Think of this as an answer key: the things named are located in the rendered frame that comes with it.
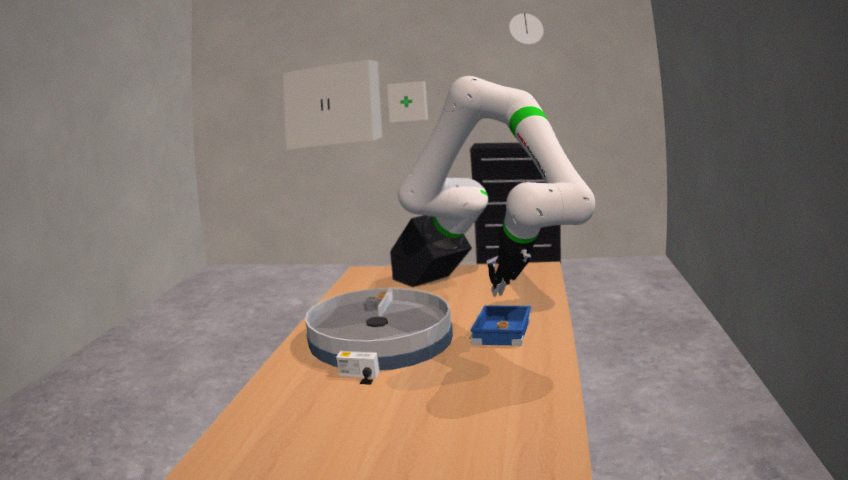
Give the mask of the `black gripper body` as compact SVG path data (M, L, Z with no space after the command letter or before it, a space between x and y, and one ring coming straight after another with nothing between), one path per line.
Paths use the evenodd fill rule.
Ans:
M522 260L524 259L524 257L523 257L523 256L513 256L513 255L508 254L507 252L505 252L505 251L502 249L501 245L499 245L498 253L495 255L495 257L496 257L497 255L498 255L499 257L496 259L496 261L497 261L497 262L498 262L498 263L499 263L502 267L504 266L505 260L506 260L506 261L508 261L508 262L510 262L510 265L509 265L509 266L512 266L512 264L513 264L513 263L520 262L520 261L522 261ZM502 258L501 258L501 257L502 257ZM505 259L505 260L504 260L504 259Z

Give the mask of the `blue crate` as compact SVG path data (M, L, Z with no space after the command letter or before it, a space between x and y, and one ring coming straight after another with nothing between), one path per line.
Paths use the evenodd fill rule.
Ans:
M470 329L471 345L522 346L530 310L531 306L484 305ZM508 322L508 329L495 329L501 321Z

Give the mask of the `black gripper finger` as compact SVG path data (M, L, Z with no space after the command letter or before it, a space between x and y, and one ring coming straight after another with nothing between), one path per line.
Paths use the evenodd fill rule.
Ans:
M498 257L499 256L497 255L496 257L494 257L492 259L486 258L486 262L487 262L488 270L489 270L489 278L490 278L491 284L493 284L492 288L491 288L493 297L497 296L497 293L498 293L499 288L501 286L501 281L503 279L505 271L508 269L508 266L510 265L510 262L507 262L507 261L505 261L503 267L500 264L498 265L498 268L497 268L497 271L496 271L496 281L495 281L495 268L494 267L496 265L496 262L497 262L496 259Z
M532 258L530 256L530 253L528 253L528 256L526 258L524 258L522 261L517 262L517 263L513 263L512 266L508 266L508 269L505 271L505 274L504 274L503 279L501 281L501 286L500 286L499 291L498 291L499 296L503 295L503 292L505 290L506 285L510 284L510 279L515 280L518 277L518 275L522 272L522 270L525 268L525 266L531 261L532 261Z

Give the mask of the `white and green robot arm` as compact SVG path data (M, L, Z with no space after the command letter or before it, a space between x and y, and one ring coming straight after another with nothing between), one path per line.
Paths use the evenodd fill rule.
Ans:
M594 195L571 165L534 97L465 76L451 85L425 148L398 189L406 211L428 216L422 230L432 246L457 249L487 206L488 195L478 182L447 178L469 134L484 118L507 124L545 181L521 183L510 191L499 234L507 253L526 258L541 227L580 225L591 218Z

